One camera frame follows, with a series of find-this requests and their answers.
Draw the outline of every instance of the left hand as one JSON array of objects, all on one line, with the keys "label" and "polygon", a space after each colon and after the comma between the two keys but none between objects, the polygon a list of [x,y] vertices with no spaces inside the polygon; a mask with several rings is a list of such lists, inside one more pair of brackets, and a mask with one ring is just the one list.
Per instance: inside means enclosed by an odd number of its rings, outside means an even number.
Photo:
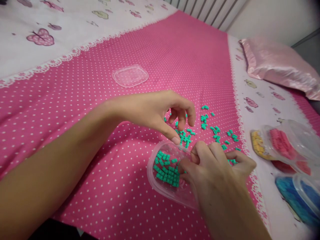
[{"label": "left hand", "polygon": [[196,113],[194,104],[172,90],[132,94],[114,98],[116,115],[122,121],[130,121],[160,131],[175,144],[180,144],[176,131],[164,122],[166,112],[171,108],[169,123],[178,118],[178,129],[182,131],[186,124],[193,127]]}]

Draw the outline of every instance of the bedsheet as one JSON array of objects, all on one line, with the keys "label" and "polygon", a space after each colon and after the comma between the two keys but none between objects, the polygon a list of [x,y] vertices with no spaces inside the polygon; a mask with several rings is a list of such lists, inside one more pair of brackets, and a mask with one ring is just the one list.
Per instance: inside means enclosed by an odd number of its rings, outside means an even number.
[{"label": "bedsheet", "polygon": [[[1,6],[0,16],[5,33],[0,50],[6,55],[0,59],[1,177],[105,99],[163,89],[195,103],[197,135],[191,146],[212,142],[212,132],[200,129],[200,115],[212,111],[216,116],[210,125],[240,136],[228,149],[250,154],[246,122],[253,118],[239,97],[244,80],[238,76],[244,73],[237,73],[244,62],[236,60],[235,55],[243,57],[226,33],[156,0],[10,1]],[[150,77],[122,88],[111,72],[132,64],[140,64]],[[297,109],[299,101],[291,97],[286,103]],[[202,105],[210,110],[201,110]],[[297,113],[303,123],[317,119]],[[120,124],[53,218],[99,239],[209,239],[196,211],[162,197],[147,181],[148,158],[163,139],[153,130]],[[270,231],[260,184],[254,171],[248,191]]]},{"label": "bedsheet", "polygon": [[277,126],[283,119],[292,119],[310,127],[320,135],[320,116],[308,103],[304,94],[267,81],[250,78],[247,64],[238,39],[229,36],[229,51],[235,95],[243,119],[243,130],[248,141],[250,156],[257,162],[257,175],[270,220],[273,239],[308,239],[313,234],[303,223],[293,217],[286,202],[282,200],[274,181],[280,174],[269,161],[258,157],[252,148],[250,131],[262,125]]}]

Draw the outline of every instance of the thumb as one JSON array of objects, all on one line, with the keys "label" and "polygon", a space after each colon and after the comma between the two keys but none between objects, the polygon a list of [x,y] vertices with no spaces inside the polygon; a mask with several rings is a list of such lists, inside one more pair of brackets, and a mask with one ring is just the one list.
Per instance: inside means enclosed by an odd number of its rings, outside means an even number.
[{"label": "thumb", "polygon": [[190,188],[193,192],[194,198],[196,199],[196,202],[198,203],[198,194],[197,194],[197,188],[194,182],[194,174],[196,168],[199,167],[197,164],[191,162],[189,159],[182,159],[178,165],[178,171],[180,174],[180,178],[183,179],[186,183],[190,185]]},{"label": "thumb", "polygon": [[174,144],[180,144],[180,137],[177,134],[177,132],[165,122],[161,121],[159,124],[157,124],[155,129],[161,132],[166,138],[171,140]]}]

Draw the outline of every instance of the wall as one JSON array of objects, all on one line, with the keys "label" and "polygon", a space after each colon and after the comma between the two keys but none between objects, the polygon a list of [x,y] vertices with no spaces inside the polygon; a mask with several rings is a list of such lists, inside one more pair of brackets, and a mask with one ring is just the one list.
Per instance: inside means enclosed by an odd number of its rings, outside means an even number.
[{"label": "wall", "polygon": [[250,0],[227,33],[239,39],[256,35],[291,46],[320,27],[310,0]]}]

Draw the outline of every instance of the pink pillow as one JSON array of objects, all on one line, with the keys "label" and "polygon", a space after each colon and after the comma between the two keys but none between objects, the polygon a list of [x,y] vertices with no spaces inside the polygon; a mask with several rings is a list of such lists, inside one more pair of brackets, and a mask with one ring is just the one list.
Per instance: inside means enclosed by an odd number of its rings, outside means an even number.
[{"label": "pink pillow", "polygon": [[306,93],[306,97],[320,101],[320,77],[291,47],[265,38],[239,41],[248,61],[248,75],[264,79]]}]

